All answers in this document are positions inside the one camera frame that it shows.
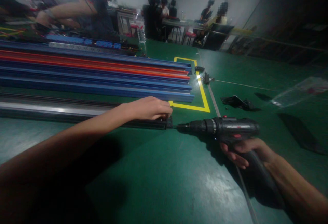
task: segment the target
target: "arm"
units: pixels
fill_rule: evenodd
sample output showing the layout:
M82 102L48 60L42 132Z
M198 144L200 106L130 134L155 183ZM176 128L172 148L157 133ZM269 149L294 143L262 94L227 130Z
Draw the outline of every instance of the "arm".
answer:
M221 149L238 167L245 169L248 161L228 151L226 144ZM240 153L254 150L263 161L264 166L276 181L285 200L290 204L300 220L305 223L328 223L328 200L314 186L307 182L284 158L261 139L249 139L235 145Z
M38 190L56 173L81 156L98 139L134 119L157 119L171 114L170 104L143 98L72 126L29 148L0 166L0 221L20 223Z
M69 2L54 6L49 9L56 20L75 18L83 15L95 15L97 10L92 3L87 0L79 0L78 2ZM51 18L44 12L40 11L36 17L36 22L49 27Z
M80 24L72 19L58 19L57 20L60 24L64 26L68 26L71 28L80 28Z

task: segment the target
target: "drill chuck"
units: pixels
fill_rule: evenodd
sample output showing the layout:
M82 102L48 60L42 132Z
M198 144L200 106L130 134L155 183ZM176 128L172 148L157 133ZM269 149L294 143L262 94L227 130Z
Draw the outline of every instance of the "drill chuck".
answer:
M243 118L221 118L192 121L188 124L177 126L178 130L185 132L206 132L213 135L231 135L231 134L247 134L255 136L259 134L259 125L257 122Z

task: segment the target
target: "wrist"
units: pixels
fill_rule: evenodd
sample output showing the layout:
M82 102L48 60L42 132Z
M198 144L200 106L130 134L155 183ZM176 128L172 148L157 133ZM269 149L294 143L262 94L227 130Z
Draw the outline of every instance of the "wrist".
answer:
M130 108L129 103L122 103L117 107L117 109L120 110L122 118L127 122L137 119L135 116L135 111Z
M270 160L263 163L270 173L272 173L277 168L279 157L280 156L277 153L273 152Z

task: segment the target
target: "metal rod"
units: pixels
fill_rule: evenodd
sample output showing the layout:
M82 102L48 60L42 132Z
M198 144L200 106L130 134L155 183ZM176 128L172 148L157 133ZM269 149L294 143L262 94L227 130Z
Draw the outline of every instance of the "metal rod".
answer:
M119 104L0 93L0 116L79 123ZM166 129L167 120L133 120L125 127Z

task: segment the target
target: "desk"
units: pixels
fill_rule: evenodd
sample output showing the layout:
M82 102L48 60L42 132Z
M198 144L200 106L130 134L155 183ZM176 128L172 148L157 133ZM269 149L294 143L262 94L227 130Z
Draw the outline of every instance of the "desk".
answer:
M323 194L328 194L327 157L302 150L276 116L275 106L254 95L260 92L273 96L315 73L315 69L221 52L198 51L192 47L152 40L147 40L146 48L150 58L197 60L198 65L205 67L211 77L218 80L211 82L210 86L221 115L249 117L258 121L260 138L284 156ZM193 94L196 95L192 105L202 106L195 74L191 77ZM0 88L0 91L108 102L132 100L15 88ZM173 107L174 124L216 116L208 86L204 86L204 92L210 112ZM234 94L248 98L262 111L246 112L231 107L226 110L219 98ZM319 105L326 105L324 100L319 101ZM312 103L309 109L302 103L288 111L299 115L315 137L325 142L328 141L328 127L322 117L328 117L328 109L319 105ZM0 118L0 124L4 124L0 126L0 163L71 126L7 118ZM96 223L252 223L244 194L230 174L233 167L223 155L209 151L211 148L205 144L209 141L175 130L135 128L119 128L106 139L105 149L100 152L93 150L77 163L71 179L82 178L81 183L66 187L65 194L58 193L61 207L57 207L59 203L49 205L46 213L53 215L51 217L67 216L76 208L79 210L77 216L86 216L84 220ZM101 171L96 170L95 165L99 164L102 165ZM91 175L91 179L86 180L86 175ZM250 197L259 223L292 223L284 211L265 207L252 195Z
M188 31L188 29L190 27L200 30L200 31L205 30L204 26L202 26L201 24L199 24L195 21L192 21L192 20L186 20L186 21L182 22L182 21L176 21L176 20L172 20L172 19L163 19L163 24L169 25L169 26L184 27L184 31L183 31L183 35L182 35L182 42L181 42L182 45L184 44L184 41L185 41L184 39L186 37L186 32Z

